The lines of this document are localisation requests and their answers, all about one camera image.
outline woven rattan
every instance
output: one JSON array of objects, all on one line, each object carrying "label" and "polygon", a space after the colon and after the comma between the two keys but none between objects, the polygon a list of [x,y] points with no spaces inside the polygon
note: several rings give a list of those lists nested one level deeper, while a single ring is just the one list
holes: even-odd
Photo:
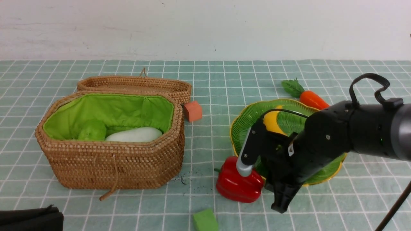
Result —
[{"label": "woven rattan", "polygon": [[77,83],[77,90],[122,90],[141,94],[162,92],[169,95],[177,103],[186,104],[190,102],[192,86],[187,82],[176,79],[147,77],[145,68],[143,68],[139,76],[109,75],[89,77]]},{"label": "woven rattan", "polygon": [[95,91],[80,91],[56,101],[35,130],[37,141],[58,181],[72,189],[154,189],[167,183],[181,170],[184,155],[183,110],[179,103],[161,93],[137,94],[127,90],[99,93],[161,95],[174,104],[171,129],[147,143],[55,140],[43,130],[46,120],[72,100]]}]

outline green plate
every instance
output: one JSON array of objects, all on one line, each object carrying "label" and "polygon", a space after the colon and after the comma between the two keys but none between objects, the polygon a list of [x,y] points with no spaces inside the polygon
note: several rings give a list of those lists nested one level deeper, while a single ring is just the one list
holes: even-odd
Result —
[{"label": "green plate", "polygon": [[[262,101],[247,106],[241,114],[234,120],[230,128],[230,138],[236,156],[241,151],[248,129],[257,121],[257,119],[266,111],[282,106],[283,109],[296,111],[306,116],[313,114],[318,109],[307,107],[306,105],[292,99],[275,99],[272,101]],[[277,124],[280,129],[291,135],[292,132],[301,132],[304,129],[305,118],[290,114],[287,112],[279,112],[277,116]],[[309,178],[305,184],[314,185],[325,182],[334,177],[341,169],[342,162],[346,154],[336,158],[334,161],[325,166],[322,170]],[[260,159],[254,165],[254,169],[263,177],[267,176],[267,170],[261,164]]]}]

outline red bell pepper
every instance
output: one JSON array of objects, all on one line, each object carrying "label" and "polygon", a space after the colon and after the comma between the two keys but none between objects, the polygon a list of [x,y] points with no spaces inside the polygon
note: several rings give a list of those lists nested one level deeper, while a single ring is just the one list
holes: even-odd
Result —
[{"label": "red bell pepper", "polygon": [[262,177],[252,170],[248,177],[239,174],[236,167],[237,157],[231,156],[226,159],[219,172],[217,180],[217,191],[225,198],[242,203],[255,202],[261,195],[264,187]]}]

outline toy carrot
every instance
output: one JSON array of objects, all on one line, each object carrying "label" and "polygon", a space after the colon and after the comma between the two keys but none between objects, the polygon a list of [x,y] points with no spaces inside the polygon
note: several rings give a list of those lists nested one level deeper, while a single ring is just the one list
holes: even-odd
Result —
[{"label": "toy carrot", "polygon": [[328,108],[329,105],[316,93],[310,90],[304,90],[304,88],[298,83],[297,79],[294,80],[283,80],[281,85],[284,90],[290,94],[292,97],[300,98],[300,102],[319,110]]}]

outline black object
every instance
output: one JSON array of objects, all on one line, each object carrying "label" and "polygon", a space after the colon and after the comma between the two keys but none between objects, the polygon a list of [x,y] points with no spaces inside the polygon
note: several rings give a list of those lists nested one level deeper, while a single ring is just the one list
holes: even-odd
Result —
[{"label": "black object", "polygon": [[[361,79],[371,79],[383,86],[374,94],[379,104],[360,105],[353,86]],[[411,161],[411,104],[404,104],[402,98],[384,99],[381,92],[389,86],[390,82],[380,75],[363,74],[350,86],[351,101],[342,101],[312,114],[306,119],[304,130],[294,133],[290,139],[261,130],[260,135],[253,134],[252,140],[247,136],[244,147],[248,147],[248,161],[242,164],[253,165],[255,161],[249,160],[261,157],[269,172],[265,188],[275,195],[273,210],[286,212],[304,182],[345,152]],[[254,126],[261,127],[264,115],[270,111],[298,114],[283,109],[269,110]],[[404,191],[385,220],[394,215],[410,188]]]},{"label": "black object", "polygon": [[63,221],[63,214],[53,205],[0,211],[0,231],[63,231]]}]

